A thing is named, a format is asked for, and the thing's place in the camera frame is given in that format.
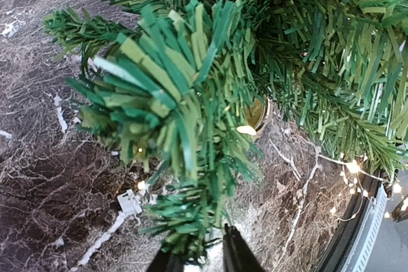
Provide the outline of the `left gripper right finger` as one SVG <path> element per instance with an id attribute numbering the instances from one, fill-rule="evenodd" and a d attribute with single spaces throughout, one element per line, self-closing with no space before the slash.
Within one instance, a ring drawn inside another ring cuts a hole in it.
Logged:
<path id="1" fill-rule="evenodd" d="M 229 272 L 265 272 L 251 249 L 233 225 L 224 225 L 222 239 L 222 263 L 224 271 Z"/>

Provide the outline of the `white light battery box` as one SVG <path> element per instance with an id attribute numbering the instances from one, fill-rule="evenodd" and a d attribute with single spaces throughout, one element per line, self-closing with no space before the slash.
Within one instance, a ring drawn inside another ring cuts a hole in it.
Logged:
<path id="1" fill-rule="evenodd" d="M 140 214 L 140 197 L 132 189 L 125 190 L 117 196 L 118 203 L 125 216 Z"/>

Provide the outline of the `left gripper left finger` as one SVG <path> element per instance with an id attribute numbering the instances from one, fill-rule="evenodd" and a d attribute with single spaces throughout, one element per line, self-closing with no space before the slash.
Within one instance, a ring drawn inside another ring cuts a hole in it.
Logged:
<path id="1" fill-rule="evenodd" d="M 186 260 L 171 251 L 159 250 L 148 266 L 148 272 L 183 272 Z"/>

